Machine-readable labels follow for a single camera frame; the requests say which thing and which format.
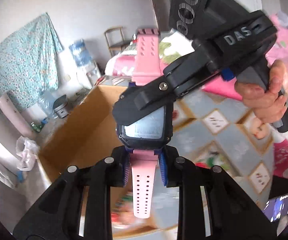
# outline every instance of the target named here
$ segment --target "black pants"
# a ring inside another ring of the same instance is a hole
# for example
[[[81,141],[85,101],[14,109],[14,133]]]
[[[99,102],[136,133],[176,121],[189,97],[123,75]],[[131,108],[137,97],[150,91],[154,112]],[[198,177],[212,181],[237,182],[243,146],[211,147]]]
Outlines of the black pants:
[[[271,185],[271,192],[269,193],[269,199],[275,198],[288,193],[288,179],[273,176],[273,182]]]

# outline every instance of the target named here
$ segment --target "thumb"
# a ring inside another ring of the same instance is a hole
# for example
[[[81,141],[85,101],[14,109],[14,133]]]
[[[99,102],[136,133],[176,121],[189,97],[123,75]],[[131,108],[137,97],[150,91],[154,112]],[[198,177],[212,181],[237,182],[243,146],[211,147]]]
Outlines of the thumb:
[[[269,91],[276,94],[280,91],[284,75],[287,73],[285,64],[281,60],[275,60],[269,71]]]

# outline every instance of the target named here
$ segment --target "white plastic bag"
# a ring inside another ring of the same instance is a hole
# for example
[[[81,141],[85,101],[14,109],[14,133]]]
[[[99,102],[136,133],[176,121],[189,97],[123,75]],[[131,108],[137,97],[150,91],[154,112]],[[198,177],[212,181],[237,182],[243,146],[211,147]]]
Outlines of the white plastic bag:
[[[30,171],[33,169],[37,158],[36,155],[40,150],[40,147],[36,144],[36,142],[21,136],[17,139],[15,150],[17,155],[22,158],[22,161],[17,165],[17,168],[20,171]]]

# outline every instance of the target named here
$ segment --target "pink watch strap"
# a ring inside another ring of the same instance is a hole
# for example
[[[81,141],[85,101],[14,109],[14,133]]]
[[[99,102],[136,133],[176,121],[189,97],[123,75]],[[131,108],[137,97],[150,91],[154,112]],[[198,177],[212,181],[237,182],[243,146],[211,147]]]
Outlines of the pink watch strap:
[[[158,156],[153,150],[133,150],[131,156],[134,216],[149,218]]]
[[[154,34],[154,29],[143,29],[141,32],[137,34],[137,55],[132,74],[132,82],[137,86],[144,86],[162,75],[158,56],[158,35]]]

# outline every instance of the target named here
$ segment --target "chair seat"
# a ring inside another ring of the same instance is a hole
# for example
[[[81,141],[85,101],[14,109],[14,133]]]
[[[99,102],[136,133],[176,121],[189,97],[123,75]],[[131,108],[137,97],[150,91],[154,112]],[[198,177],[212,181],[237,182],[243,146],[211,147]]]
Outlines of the chair seat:
[[[125,40],[125,41],[120,41],[118,43],[112,44],[109,49],[115,50],[115,49],[121,49],[121,47],[128,46],[131,43],[132,40]]]

